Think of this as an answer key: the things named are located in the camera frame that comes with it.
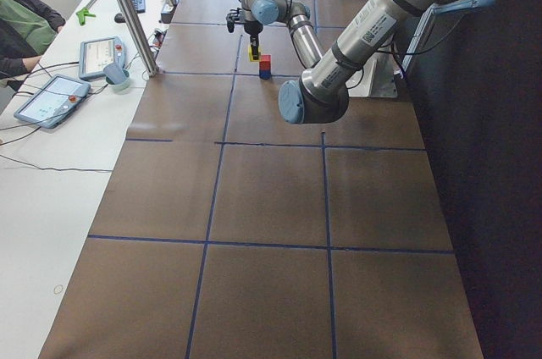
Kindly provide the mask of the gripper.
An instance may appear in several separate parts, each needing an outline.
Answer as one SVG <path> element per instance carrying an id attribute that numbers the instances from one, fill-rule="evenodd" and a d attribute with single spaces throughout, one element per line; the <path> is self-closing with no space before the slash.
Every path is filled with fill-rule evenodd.
<path id="1" fill-rule="evenodd" d="M 249 60 L 259 60 L 259 34 L 262 32 L 262 25 L 257 21 L 249 21 L 244 24 L 244 31 L 250 36 Z"/>

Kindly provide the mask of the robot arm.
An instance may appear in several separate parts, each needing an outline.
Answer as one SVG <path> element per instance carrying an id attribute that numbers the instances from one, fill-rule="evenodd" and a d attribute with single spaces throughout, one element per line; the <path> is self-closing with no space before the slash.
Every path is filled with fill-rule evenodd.
<path id="1" fill-rule="evenodd" d="M 259 39 L 265 25 L 283 23 L 304 66 L 298 80 L 279 89 L 279 112 L 290 124 L 326 124 L 340 119 L 348 108 L 346 82 L 393 35 L 402 21 L 418 17 L 431 6 L 455 10 L 479 8 L 494 0 L 368 0 L 328 51 L 324 51 L 303 3 L 294 0 L 239 0 L 226 16 L 232 31 L 243 25 L 250 37 L 249 57 L 259 58 Z"/>

